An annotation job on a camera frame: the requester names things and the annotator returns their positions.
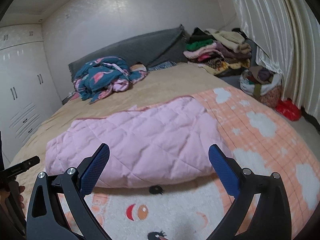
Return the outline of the pink quilted jacket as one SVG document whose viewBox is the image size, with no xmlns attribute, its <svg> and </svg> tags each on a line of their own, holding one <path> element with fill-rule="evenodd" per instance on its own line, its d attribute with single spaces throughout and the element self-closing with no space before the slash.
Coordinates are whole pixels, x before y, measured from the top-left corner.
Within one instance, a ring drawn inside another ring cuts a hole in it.
<svg viewBox="0 0 320 240">
<path fill-rule="evenodd" d="M 46 148 L 46 172 L 77 167 L 101 144 L 110 158 L 97 182 L 105 188 L 172 185 L 211 175 L 208 150 L 216 144 L 231 157 L 213 118 L 195 98 L 183 96 L 143 110 L 77 119 Z"/>
</svg>

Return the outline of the bag of clothes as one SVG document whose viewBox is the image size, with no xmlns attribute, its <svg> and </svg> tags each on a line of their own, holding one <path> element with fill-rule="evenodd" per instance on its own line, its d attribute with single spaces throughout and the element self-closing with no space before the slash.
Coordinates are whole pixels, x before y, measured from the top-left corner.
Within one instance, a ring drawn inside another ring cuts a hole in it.
<svg viewBox="0 0 320 240">
<path fill-rule="evenodd" d="M 282 76 L 262 66 L 252 66 L 240 75 L 240 88 L 255 100 L 276 108 L 281 97 Z"/>
</svg>

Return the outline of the pile of folded clothes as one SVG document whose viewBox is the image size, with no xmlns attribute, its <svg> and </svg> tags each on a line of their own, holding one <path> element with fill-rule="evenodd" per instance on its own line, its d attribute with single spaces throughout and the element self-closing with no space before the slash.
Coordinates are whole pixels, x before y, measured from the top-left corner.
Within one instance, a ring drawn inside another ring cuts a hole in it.
<svg viewBox="0 0 320 240">
<path fill-rule="evenodd" d="M 239 28 L 232 31 L 195 28 L 184 56 L 216 77 L 240 75 L 251 66 L 252 46 Z"/>
</svg>

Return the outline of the white wardrobe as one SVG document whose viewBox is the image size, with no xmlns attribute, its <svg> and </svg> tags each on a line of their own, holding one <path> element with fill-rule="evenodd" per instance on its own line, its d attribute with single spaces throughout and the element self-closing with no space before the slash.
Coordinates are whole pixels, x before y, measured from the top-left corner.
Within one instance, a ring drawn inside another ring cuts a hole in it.
<svg viewBox="0 0 320 240">
<path fill-rule="evenodd" d="M 1 28 L 1 135 L 11 163 L 41 124 L 62 106 L 39 24 Z"/>
</svg>

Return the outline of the orange plaid cloud blanket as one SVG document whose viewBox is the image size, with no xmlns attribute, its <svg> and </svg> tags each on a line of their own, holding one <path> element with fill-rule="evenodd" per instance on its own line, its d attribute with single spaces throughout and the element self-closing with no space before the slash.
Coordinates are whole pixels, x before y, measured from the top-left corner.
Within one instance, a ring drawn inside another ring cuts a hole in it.
<svg viewBox="0 0 320 240">
<path fill-rule="evenodd" d="M 319 204 L 319 162 L 306 143 L 232 87 L 75 119 L 47 145 L 46 168 L 76 167 L 101 144 L 110 159 L 85 200 L 112 239 L 205 239 L 250 175 L 282 179 L 292 239 Z"/>
</svg>

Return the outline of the red bag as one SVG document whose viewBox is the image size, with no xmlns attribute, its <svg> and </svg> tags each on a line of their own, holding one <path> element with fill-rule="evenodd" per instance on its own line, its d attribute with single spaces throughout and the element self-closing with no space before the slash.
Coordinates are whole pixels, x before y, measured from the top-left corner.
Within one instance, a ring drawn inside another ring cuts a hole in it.
<svg viewBox="0 0 320 240">
<path fill-rule="evenodd" d="M 298 121 L 302 116 L 302 111 L 290 99 L 279 99 L 275 110 L 290 121 Z"/>
</svg>

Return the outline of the blue flamingo quilt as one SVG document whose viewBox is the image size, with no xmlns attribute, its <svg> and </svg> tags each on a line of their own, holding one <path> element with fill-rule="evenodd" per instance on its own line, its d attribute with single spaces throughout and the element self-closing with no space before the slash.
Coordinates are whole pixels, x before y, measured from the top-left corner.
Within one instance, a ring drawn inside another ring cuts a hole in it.
<svg viewBox="0 0 320 240">
<path fill-rule="evenodd" d="M 106 56 L 85 63 L 75 74 L 73 85 L 80 99 L 93 104 L 112 93 L 124 92 L 148 75 L 141 64 L 129 66 L 118 56 Z"/>
</svg>

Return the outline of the dark patterned pillow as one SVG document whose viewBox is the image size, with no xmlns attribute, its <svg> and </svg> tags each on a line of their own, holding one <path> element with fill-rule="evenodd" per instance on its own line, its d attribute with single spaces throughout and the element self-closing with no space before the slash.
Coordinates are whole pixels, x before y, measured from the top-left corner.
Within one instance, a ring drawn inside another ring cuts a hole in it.
<svg viewBox="0 0 320 240">
<path fill-rule="evenodd" d="M 174 62 L 174 61 L 165 61 L 165 62 L 162 62 L 162 63 L 157 64 L 155 66 L 148 67 L 148 72 L 153 72 L 153 71 L 157 71 L 157 70 L 161 70 L 161 69 L 167 69 L 167 68 L 174 67 L 176 65 L 177 65 L 176 62 Z"/>
</svg>

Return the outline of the grey headboard cover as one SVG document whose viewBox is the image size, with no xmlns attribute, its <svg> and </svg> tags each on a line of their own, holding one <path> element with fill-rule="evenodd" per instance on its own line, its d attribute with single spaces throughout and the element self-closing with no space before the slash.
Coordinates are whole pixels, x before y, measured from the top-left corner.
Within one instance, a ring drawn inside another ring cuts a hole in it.
<svg viewBox="0 0 320 240">
<path fill-rule="evenodd" d="M 76 72 L 89 61 L 106 57 L 118 56 L 129 66 L 142 63 L 145 67 L 154 67 L 160 63 L 172 61 L 187 62 L 185 51 L 185 29 L 179 25 L 176 28 L 155 31 L 98 49 L 68 65 L 73 80 Z"/>
</svg>

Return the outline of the shiny cream curtain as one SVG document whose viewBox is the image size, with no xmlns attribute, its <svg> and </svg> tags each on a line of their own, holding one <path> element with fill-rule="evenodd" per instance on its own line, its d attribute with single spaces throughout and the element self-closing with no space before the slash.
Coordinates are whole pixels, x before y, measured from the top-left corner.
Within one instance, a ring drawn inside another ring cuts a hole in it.
<svg viewBox="0 0 320 240">
<path fill-rule="evenodd" d="M 255 61 L 283 76 L 283 98 L 319 119 L 319 22 L 305 0 L 233 0 Z"/>
</svg>

